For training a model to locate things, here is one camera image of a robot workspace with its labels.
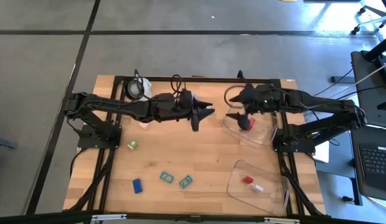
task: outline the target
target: small cube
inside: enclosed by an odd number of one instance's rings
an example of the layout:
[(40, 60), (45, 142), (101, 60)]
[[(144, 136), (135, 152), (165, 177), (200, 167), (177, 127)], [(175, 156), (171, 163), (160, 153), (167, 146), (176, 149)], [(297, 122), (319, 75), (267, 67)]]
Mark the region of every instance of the small cube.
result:
[(138, 143), (136, 141), (131, 141), (130, 143), (128, 143), (128, 147), (132, 150), (136, 149), (138, 146)]
[(246, 176), (246, 177), (243, 178), (243, 181), (248, 183), (248, 184), (251, 184), (252, 182), (254, 182), (254, 179), (252, 179), (249, 176)]
[(132, 185), (133, 185), (133, 190), (135, 191), (136, 194), (143, 191), (141, 179), (132, 180)]
[(256, 192), (263, 192), (263, 187), (259, 186), (258, 184), (253, 184), (251, 189), (253, 189)]
[(142, 123), (142, 122), (139, 122), (139, 126), (140, 126), (141, 128), (143, 128), (143, 129), (146, 129), (146, 128), (148, 128), (149, 123)]

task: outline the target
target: white block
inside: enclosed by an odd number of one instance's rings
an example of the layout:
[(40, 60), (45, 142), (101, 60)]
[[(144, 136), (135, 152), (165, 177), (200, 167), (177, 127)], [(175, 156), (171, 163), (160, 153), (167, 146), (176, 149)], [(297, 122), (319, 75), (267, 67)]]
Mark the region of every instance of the white block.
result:
[(263, 192), (263, 188), (258, 184), (253, 184), (251, 189), (255, 190), (256, 192)]
[(141, 126), (143, 129), (146, 129), (146, 128), (148, 128), (149, 123), (142, 123), (142, 122), (139, 122), (139, 126)]

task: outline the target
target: clear plastic container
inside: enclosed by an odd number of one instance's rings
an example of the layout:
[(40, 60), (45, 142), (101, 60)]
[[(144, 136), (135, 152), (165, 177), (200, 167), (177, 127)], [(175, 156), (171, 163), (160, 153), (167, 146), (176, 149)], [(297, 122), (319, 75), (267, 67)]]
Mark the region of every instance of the clear plastic container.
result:
[[(240, 113), (244, 114), (243, 108), (230, 108), (228, 113)], [(229, 134), (235, 138), (240, 139), (244, 143), (247, 143), (253, 147), (269, 146), (275, 137), (278, 120), (277, 117), (272, 116), (271, 113), (255, 113), (248, 115), (249, 119), (254, 119), (254, 125), (251, 130), (244, 131), (240, 129), (237, 124), (237, 120), (225, 116), (224, 122), (224, 133)]]
[[(247, 176), (253, 178), (252, 184), (243, 181)], [(253, 190), (253, 184), (262, 187), (263, 191)], [(230, 174), (227, 192), (231, 197), (263, 211), (284, 216), (290, 196), (290, 183), (287, 177), (269, 173), (239, 160)]]

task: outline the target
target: wooden table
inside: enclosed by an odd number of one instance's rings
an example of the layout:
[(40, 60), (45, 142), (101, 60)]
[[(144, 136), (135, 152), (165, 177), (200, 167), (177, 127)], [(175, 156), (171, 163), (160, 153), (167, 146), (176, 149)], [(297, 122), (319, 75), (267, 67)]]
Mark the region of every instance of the wooden table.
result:
[[(100, 75), (94, 94), (110, 97), (114, 76)], [(282, 80), (283, 88), (297, 89), (294, 80)], [(226, 193), (234, 163), (247, 163), (274, 174), (280, 174), (273, 146), (251, 147), (225, 134), (222, 120), (228, 111), (223, 96), (233, 83), (188, 82), (187, 89), (202, 101), (212, 102), (215, 113), (200, 122), (199, 132), (192, 132), (189, 121), (152, 122), (147, 129), (137, 121), (122, 116), (123, 132), (116, 150), (106, 212), (168, 213), (207, 215), (269, 215), (258, 208), (238, 201)], [(152, 82), (153, 95), (172, 92), (169, 82)], [(95, 112), (101, 119), (106, 113)], [(288, 122), (304, 123), (302, 114), (287, 114)], [(129, 150), (127, 143), (135, 140), (139, 146)], [(70, 208), (91, 184), (98, 149), (88, 149), (75, 161), (68, 186), (64, 209)], [(325, 212), (321, 189), (313, 160), (303, 153), (295, 154), (299, 183), (308, 198), (321, 212)], [(159, 178), (166, 171), (175, 177), (173, 184)], [(182, 190), (178, 182), (187, 174), (194, 182)], [(142, 180), (143, 192), (135, 194), (132, 180)], [(98, 187), (94, 208), (98, 208), (101, 186)], [(294, 194), (291, 194), (296, 213)]]

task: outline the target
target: small red block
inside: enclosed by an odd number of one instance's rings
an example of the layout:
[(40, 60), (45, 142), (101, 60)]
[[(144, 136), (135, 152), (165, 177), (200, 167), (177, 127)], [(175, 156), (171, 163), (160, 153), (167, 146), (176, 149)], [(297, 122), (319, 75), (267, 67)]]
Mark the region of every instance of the small red block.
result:
[(248, 130), (251, 130), (254, 127), (254, 123), (255, 123), (255, 119), (254, 118), (250, 118), (250, 125), (248, 127)]
[(249, 176), (246, 176), (246, 177), (243, 178), (243, 181), (248, 183), (248, 184), (251, 184), (252, 182), (254, 182), (254, 179), (252, 179)]

